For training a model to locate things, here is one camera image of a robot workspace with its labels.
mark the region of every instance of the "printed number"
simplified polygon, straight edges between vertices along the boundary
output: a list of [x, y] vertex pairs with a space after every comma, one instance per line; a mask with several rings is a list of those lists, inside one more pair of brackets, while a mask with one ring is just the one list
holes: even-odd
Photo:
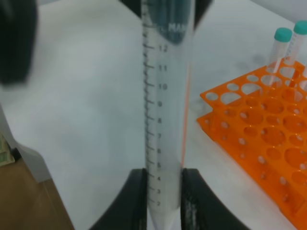
[[167, 71], [167, 65], [159, 65], [159, 69], [160, 71], [162, 71], [164, 69], [164, 71]]
[[159, 89], [167, 90], [167, 85], [166, 84], [159, 84]]
[[167, 52], [167, 49], [168, 49], [167, 45], [164, 46], [160, 45], [160, 51]]

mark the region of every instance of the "orange line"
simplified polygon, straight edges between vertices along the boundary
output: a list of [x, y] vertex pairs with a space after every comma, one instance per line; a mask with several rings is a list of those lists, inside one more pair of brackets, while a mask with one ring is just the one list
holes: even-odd
[[186, 98], [184, 106], [184, 126], [183, 126], [183, 138], [182, 138], [182, 151], [181, 151], [181, 167], [184, 165], [184, 157], [186, 153], [186, 141], [187, 141], [187, 126], [188, 126], [188, 107], [189, 107], [189, 96], [190, 96], [190, 79], [191, 71], [189, 68], [189, 75], [187, 79], [187, 88], [186, 88]]

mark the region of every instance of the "wooden floor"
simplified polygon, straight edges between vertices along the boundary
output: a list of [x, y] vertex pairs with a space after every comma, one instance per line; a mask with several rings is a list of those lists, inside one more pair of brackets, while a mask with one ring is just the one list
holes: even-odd
[[52, 180], [36, 183], [22, 159], [0, 167], [0, 230], [73, 230]]

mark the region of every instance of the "plastic cylinder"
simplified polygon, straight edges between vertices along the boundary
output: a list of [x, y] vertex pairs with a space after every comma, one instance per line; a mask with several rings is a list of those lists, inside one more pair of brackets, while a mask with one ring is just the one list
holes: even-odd
[[276, 30], [274, 36], [275, 41], [267, 65], [267, 72], [276, 73], [278, 71], [280, 63], [285, 56], [291, 37], [292, 31], [288, 28], [278, 28]]
[[307, 21], [298, 21], [294, 27], [294, 33], [285, 55], [285, 64], [292, 66], [307, 35]]

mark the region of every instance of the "black object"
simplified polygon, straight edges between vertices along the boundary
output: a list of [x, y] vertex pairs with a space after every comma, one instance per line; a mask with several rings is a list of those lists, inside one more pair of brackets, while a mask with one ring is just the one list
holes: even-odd
[[[124, 187], [91, 230], [147, 229], [147, 172], [131, 171]], [[214, 195], [197, 169], [182, 172], [182, 230], [248, 230]]]
[[[141, 17], [141, 0], [121, 0], [132, 12]], [[195, 2], [195, 27], [199, 24], [202, 16], [205, 14], [212, 0], [196, 0]]]
[[148, 0], [148, 15], [156, 31], [174, 45], [180, 44], [186, 31], [170, 30], [171, 24], [188, 25], [192, 0]]
[[215, 196], [197, 169], [182, 172], [182, 230], [248, 230]]
[[35, 0], [0, 0], [0, 83], [25, 81], [37, 24]]
[[17, 162], [20, 158], [22, 158], [17, 148], [13, 148], [11, 150], [11, 155], [14, 157], [15, 162]]
[[147, 172], [134, 169], [119, 195], [91, 230], [147, 229]]

